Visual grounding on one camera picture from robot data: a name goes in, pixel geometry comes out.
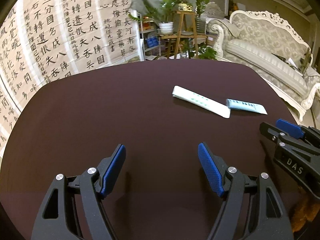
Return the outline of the white blue toothpaste tube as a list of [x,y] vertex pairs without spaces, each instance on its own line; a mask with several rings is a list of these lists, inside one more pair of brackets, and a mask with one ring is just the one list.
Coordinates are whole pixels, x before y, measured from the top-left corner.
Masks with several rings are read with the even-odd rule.
[[244,102],[234,99],[227,99],[226,105],[229,109],[240,110],[240,111],[249,111],[259,114],[267,115],[267,111],[263,105],[251,102]]

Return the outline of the white folded paper packet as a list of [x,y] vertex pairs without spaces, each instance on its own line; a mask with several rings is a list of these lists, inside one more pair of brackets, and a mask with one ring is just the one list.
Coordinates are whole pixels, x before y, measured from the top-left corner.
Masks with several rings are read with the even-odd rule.
[[230,118],[231,110],[226,105],[223,105],[219,102],[216,102],[212,99],[209,99],[205,96],[182,88],[180,86],[175,86],[173,88],[172,96],[204,108],[223,118]]

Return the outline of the ornate white grey sofa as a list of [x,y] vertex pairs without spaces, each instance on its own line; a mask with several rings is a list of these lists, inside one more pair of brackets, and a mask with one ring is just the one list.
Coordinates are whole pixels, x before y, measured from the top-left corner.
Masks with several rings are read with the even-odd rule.
[[310,46],[278,14],[234,11],[228,20],[212,18],[206,31],[217,35],[218,59],[239,63],[260,75],[303,120],[319,96],[319,73]]

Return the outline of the wooden plant stand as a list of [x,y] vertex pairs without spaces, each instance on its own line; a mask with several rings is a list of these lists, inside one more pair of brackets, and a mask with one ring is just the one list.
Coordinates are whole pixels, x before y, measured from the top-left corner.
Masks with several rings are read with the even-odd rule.
[[[170,57],[171,54],[171,46],[172,41],[175,40],[175,49],[174,49],[174,59],[177,59],[178,50],[180,48],[180,41],[182,38],[189,38],[194,40],[195,46],[195,56],[196,58],[199,57],[199,46],[198,46],[198,38],[206,38],[206,34],[198,33],[196,29],[196,21],[195,21],[195,12],[192,11],[175,11],[175,14],[178,14],[179,21],[178,21],[178,31],[176,33],[170,34],[161,34],[161,40],[168,40],[168,47],[167,47],[167,59]],[[185,17],[189,16],[191,19],[191,29],[192,32],[190,34],[187,33],[187,22]]]

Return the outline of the plant in white pot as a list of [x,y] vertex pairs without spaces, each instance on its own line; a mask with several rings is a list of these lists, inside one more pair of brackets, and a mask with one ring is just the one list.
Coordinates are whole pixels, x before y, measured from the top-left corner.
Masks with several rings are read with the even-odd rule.
[[148,0],[143,0],[145,12],[140,17],[129,14],[129,18],[136,22],[152,20],[160,29],[162,35],[171,35],[174,32],[173,14],[176,0],[161,0],[158,6],[153,6]]

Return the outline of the calligraphy folding screen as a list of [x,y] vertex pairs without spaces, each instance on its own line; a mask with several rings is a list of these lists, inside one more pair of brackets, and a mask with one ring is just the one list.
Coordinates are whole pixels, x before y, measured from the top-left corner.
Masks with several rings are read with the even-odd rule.
[[131,0],[18,0],[1,26],[1,149],[44,85],[140,53]]

